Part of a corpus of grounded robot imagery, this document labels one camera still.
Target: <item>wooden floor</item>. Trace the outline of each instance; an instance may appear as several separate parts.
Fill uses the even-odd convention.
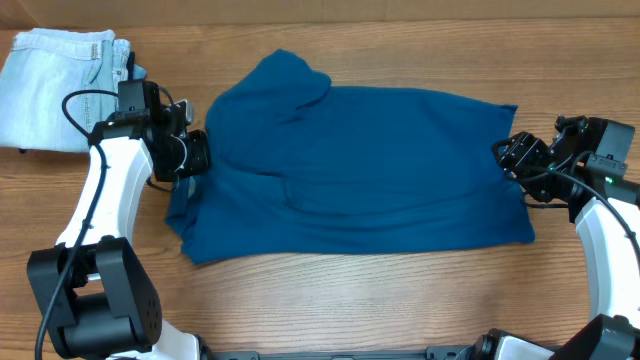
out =
[[[420,87],[520,105],[513,132],[550,140],[557,114],[640,126],[640,21],[560,19],[122,29],[150,79],[212,101],[277,48],[335,85]],[[0,32],[0,58],[13,32]],[[640,139],[627,177],[640,181]],[[84,155],[0,150],[0,358],[32,358],[40,313],[25,268],[69,221]],[[582,248],[563,210],[532,210],[533,245],[386,256],[278,254],[196,267],[147,189],[134,248],[165,317],[218,351],[421,349],[491,327],[561,344],[587,321]],[[53,352],[49,343],[47,352]]]

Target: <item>brown background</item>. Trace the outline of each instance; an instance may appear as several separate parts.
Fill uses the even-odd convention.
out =
[[[0,29],[632,17],[638,0],[1,0]]]
[[[35,1],[21,2],[30,12],[7,5],[11,3],[20,4],[1,2],[3,14],[14,11],[19,16],[2,24],[45,21],[43,13],[33,11]],[[329,3],[322,2],[325,8]],[[173,2],[159,4],[169,9]],[[194,102],[199,127],[212,101],[277,48],[295,51],[328,73],[335,85],[430,88],[519,104],[513,132],[527,130],[545,140],[551,138],[559,113],[640,126],[640,22],[604,18],[633,14],[638,2],[608,1],[611,7],[606,9],[604,1],[565,4],[573,5],[563,11],[580,10],[575,14],[581,16],[600,9],[603,18],[178,26],[116,32],[131,41],[151,80],[174,97]],[[477,12],[455,7],[448,11],[480,18],[502,11],[471,9]],[[534,13],[555,17],[560,14],[557,9],[536,7]],[[67,22],[61,10],[55,11],[43,26],[116,28],[104,22],[88,24],[82,17]],[[118,26],[156,21],[142,18],[146,20],[122,20]],[[0,59],[8,54],[14,34],[0,31]],[[638,144],[628,158],[627,177],[632,181],[640,181]],[[26,277],[26,261],[32,250],[51,247],[68,223],[87,166],[85,155],[20,155],[0,149],[0,359],[33,356],[41,317]],[[166,194],[145,190],[134,249],[160,293],[165,317],[183,331],[202,335],[219,351],[421,349],[470,343],[491,327],[551,345],[563,343],[587,321],[582,248],[563,210],[530,211],[537,241],[527,246],[384,256],[277,254],[196,267],[180,254],[179,238],[163,225],[167,204]],[[45,349],[55,358],[49,343]]]

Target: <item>light blue garment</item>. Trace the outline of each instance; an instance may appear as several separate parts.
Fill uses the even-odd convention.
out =
[[[62,113],[62,99],[77,90],[117,92],[118,82],[128,78],[130,49],[111,30],[33,29],[16,35],[0,74],[0,146],[87,152],[87,140]],[[68,109],[90,132],[116,109],[116,98],[80,95]]]

